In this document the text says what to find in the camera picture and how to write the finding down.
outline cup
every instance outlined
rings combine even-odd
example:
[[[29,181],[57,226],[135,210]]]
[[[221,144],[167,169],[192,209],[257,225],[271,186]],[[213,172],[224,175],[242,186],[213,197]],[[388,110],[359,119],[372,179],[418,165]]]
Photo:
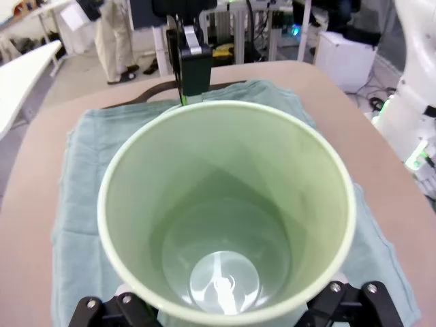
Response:
[[[116,153],[98,198],[114,269],[198,324],[271,320],[319,293],[356,225],[349,174],[314,129],[236,101],[167,112]]]

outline screw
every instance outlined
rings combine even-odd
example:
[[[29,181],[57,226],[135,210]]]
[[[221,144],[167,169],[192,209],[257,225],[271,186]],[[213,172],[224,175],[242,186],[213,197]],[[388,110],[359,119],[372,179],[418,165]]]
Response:
[[[377,287],[373,284],[369,284],[367,286],[368,291],[370,291],[371,293],[377,293]]]
[[[330,289],[334,292],[339,292],[341,290],[341,286],[338,283],[332,283],[330,285]]]
[[[131,296],[130,295],[126,295],[125,297],[123,297],[123,303],[126,305],[127,303],[129,303],[131,300]]]
[[[96,303],[95,300],[90,300],[90,301],[87,303],[87,307],[91,309],[91,308],[95,307],[96,304],[97,304],[97,303]]]

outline green towel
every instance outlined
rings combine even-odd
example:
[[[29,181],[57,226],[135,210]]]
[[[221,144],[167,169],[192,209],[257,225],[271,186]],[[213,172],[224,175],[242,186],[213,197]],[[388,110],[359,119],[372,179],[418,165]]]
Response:
[[[256,102],[280,109],[315,127],[292,91],[278,89],[266,81],[234,84],[203,94],[204,101],[233,99]],[[69,135],[61,179],[59,212],[52,233],[54,326],[68,326],[78,301],[85,296],[110,300],[122,281],[102,249],[97,230],[97,195],[106,167],[119,147],[144,124],[177,101],[90,110]],[[354,287],[379,280],[386,284],[406,327],[420,312],[393,246],[384,238],[364,201],[364,192],[355,185],[357,229],[350,253],[342,267]],[[293,326],[302,311],[258,326]],[[195,326],[159,315],[164,326]]]

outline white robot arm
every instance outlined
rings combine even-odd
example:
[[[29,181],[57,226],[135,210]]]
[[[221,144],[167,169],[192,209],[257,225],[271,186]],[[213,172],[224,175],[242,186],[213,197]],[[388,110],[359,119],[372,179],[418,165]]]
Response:
[[[400,160],[424,179],[435,173],[426,155],[436,155],[436,0],[395,0],[395,6],[405,35],[406,65],[374,125]]]

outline beige table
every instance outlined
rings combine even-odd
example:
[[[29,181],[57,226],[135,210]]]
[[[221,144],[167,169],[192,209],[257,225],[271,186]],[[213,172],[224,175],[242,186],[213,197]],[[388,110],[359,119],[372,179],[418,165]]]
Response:
[[[344,93],[306,63],[276,61],[216,68],[212,83],[254,78],[270,80],[299,95],[352,178],[363,186],[381,229],[394,243],[423,314],[419,326],[434,326],[436,217],[388,144]],[[85,110],[129,101],[171,79],[115,87],[47,109],[34,120],[18,154],[0,216],[0,326],[51,325],[50,233],[66,133]],[[165,96],[176,97],[176,93],[161,95]]]

